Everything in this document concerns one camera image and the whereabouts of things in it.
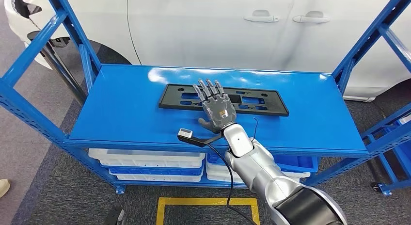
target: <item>shoe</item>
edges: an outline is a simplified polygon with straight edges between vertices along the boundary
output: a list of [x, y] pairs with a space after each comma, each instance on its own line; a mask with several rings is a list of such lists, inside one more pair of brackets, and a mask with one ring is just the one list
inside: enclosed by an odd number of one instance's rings
[[3, 197], [9, 191], [10, 182], [7, 179], [0, 180], [0, 197]]

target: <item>car body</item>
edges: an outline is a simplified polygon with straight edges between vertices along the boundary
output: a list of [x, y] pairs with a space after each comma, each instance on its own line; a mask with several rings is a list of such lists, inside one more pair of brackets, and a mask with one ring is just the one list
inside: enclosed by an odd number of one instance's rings
[[[5, 0], [11, 29], [29, 43], [54, 11], [48, 0], [21, 1], [41, 8], [24, 17]], [[388, 1], [69, 0], [88, 38], [132, 64], [320, 72], [336, 68]], [[410, 15], [392, 25], [406, 46]], [[61, 37], [63, 27], [52, 36]], [[379, 40], [354, 68], [345, 98], [372, 101], [409, 78]]]

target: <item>robotic arm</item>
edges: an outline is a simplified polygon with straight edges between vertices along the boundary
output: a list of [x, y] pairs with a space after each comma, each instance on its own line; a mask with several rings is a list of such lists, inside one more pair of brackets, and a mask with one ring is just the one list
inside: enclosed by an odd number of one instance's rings
[[[271, 220], [276, 225], [347, 225], [347, 219], [337, 203], [325, 192], [303, 185], [285, 176], [273, 156], [254, 138], [249, 138], [244, 128], [235, 123], [236, 111], [220, 83], [198, 80], [194, 85], [209, 122], [199, 118], [206, 129], [218, 133], [229, 144], [225, 159], [238, 173], [248, 188], [264, 200]], [[214, 139], [200, 140], [181, 129], [178, 138], [184, 142], [209, 143]]]

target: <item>cable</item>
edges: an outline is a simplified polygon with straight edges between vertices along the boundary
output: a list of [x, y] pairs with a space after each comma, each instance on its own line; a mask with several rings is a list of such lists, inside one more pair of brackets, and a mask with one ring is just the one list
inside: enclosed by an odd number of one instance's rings
[[243, 214], [241, 211], [239, 211], [238, 209], [232, 207], [230, 205], [230, 199], [231, 199], [231, 195], [233, 194], [233, 188], [234, 188], [234, 180], [233, 180], [233, 173], [231, 172], [231, 168], [228, 165], [227, 161], [225, 161], [225, 159], [221, 156], [221, 154], [210, 144], [206, 144], [208, 147], [211, 148], [211, 150], [213, 150], [221, 159], [222, 161], [225, 163], [225, 166], [227, 166], [228, 168], [228, 172], [230, 173], [230, 178], [231, 178], [231, 187], [230, 187], [230, 192], [228, 194], [228, 198], [227, 198], [227, 207], [230, 208], [231, 210], [237, 212], [237, 214], [243, 216], [246, 220], [248, 220], [248, 222], [250, 222], [253, 225], [257, 225], [252, 219], [250, 219], [249, 217], [247, 217], [245, 214]]
[[257, 133], [257, 126], [258, 126], [258, 120], [257, 120], [257, 118], [255, 118], [255, 117], [253, 117], [253, 118], [254, 118], [256, 124], [255, 124], [255, 128], [254, 128], [253, 140], [251, 140], [251, 142], [253, 142], [254, 139], [255, 139], [255, 134]]

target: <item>rectangular cutout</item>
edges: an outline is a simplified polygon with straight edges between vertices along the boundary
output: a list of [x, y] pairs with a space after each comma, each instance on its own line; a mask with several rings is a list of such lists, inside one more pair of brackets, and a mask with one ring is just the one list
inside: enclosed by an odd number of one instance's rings
[[267, 110], [267, 107], [265, 107], [265, 106], [258, 106], [258, 105], [257, 105], [257, 106], [255, 107], [255, 109], [256, 109], [256, 110]]
[[249, 103], [249, 104], [265, 104], [266, 103], [263, 98], [258, 98], [258, 97], [243, 96], [242, 100], [243, 100], [243, 103]]
[[240, 108], [240, 109], [248, 109], [248, 105], [238, 105], [238, 108]]
[[229, 94], [228, 97], [230, 98], [231, 103], [241, 104], [241, 96], [240, 95], [231, 95]]
[[191, 105], [192, 104], [192, 102], [191, 101], [188, 101], [188, 100], [182, 100], [182, 101], [180, 101], [180, 105]]
[[193, 99], [193, 100], [199, 100], [199, 97], [196, 93], [182, 93], [181, 94], [182, 99]]

